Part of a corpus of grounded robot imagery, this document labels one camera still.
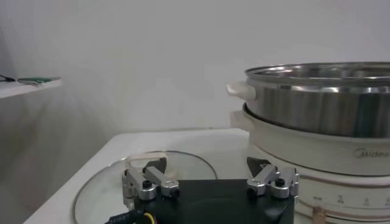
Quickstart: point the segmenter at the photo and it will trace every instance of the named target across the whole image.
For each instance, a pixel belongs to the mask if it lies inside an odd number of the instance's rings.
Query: cable
[[[4,76],[4,75],[0,75],[0,77],[3,77],[3,78],[4,78],[4,80],[0,80],[0,82],[16,82],[15,79],[10,78],[10,77],[6,77],[6,76]]]
[[[157,224],[156,219],[152,214],[145,212],[144,215],[151,220],[151,224]]]

